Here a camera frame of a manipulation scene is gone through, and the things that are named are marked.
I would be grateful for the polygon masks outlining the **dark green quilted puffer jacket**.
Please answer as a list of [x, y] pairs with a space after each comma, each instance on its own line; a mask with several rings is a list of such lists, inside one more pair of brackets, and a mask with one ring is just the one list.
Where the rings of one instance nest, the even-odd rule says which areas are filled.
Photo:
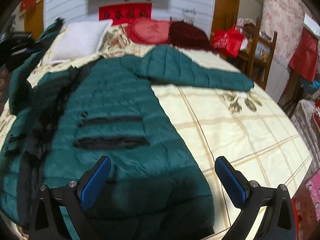
[[199, 66], [184, 53], [156, 46], [144, 57], [98, 57], [82, 67], [31, 72], [57, 37], [57, 19], [39, 37], [43, 46], [14, 70], [9, 109], [15, 116], [1, 149], [1, 211], [29, 227], [37, 191], [65, 186], [102, 157], [97, 188], [82, 200], [105, 239], [198, 239], [212, 233], [210, 186], [151, 84], [247, 92], [244, 74]]

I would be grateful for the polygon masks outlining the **white square pillow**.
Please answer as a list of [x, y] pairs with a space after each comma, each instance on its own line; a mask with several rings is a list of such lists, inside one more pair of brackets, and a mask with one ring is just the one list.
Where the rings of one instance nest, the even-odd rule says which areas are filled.
[[51, 64], [86, 57], [99, 52], [112, 20], [82, 21], [67, 26], [64, 35], [53, 50]]

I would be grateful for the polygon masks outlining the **red Chinese banner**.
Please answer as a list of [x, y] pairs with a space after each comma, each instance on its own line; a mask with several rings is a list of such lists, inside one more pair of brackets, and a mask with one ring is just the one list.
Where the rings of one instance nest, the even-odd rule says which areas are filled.
[[113, 25], [130, 23], [140, 18], [151, 18], [151, 3], [123, 3], [99, 8], [99, 20], [112, 20]]

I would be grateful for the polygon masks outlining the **wooden shelf rack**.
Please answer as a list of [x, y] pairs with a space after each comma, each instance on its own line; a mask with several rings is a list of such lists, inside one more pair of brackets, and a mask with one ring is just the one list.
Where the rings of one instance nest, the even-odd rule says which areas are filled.
[[246, 50], [238, 53], [237, 59], [242, 61], [241, 71], [257, 83], [263, 90], [266, 89], [271, 63], [276, 48], [278, 33], [273, 33], [272, 40], [260, 36], [261, 19], [257, 18], [255, 27], [246, 25], [243, 30], [249, 34]]

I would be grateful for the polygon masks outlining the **red heart-shaped cushion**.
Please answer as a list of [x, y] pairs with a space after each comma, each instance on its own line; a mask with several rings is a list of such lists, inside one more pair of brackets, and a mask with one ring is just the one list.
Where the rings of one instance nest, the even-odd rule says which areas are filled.
[[168, 44], [171, 22], [140, 18], [129, 23], [127, 37], [138, 44]]

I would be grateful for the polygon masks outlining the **red shopping bag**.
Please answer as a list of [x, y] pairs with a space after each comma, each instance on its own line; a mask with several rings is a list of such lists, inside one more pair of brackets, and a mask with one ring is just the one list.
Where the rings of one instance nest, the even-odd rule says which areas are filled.
[[216, 29], [212, 46], [219, 53], [227, 57], [236, 58], [239, 54], [243, 39], [244, 35], [236, 30], [236, 25], [233, 25], [227, 31]]

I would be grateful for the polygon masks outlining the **dark red velvet cushion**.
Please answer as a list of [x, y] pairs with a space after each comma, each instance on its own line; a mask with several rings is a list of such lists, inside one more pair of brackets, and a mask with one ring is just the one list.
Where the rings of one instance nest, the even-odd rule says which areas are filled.
[[192, 50], [214, 50], [204, 31], [183, 21], [175, 21], [170, 24], [168, 38], [170, 44], [175, 47]]

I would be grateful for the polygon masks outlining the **floral pink curtain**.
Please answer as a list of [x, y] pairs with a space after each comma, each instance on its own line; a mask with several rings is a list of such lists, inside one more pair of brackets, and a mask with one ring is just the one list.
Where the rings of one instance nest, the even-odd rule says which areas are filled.
[[275, 55], [289, 62], [303, 31], [302, 0], [264, 0], [261, 31], [272, 38], [277, 33]]

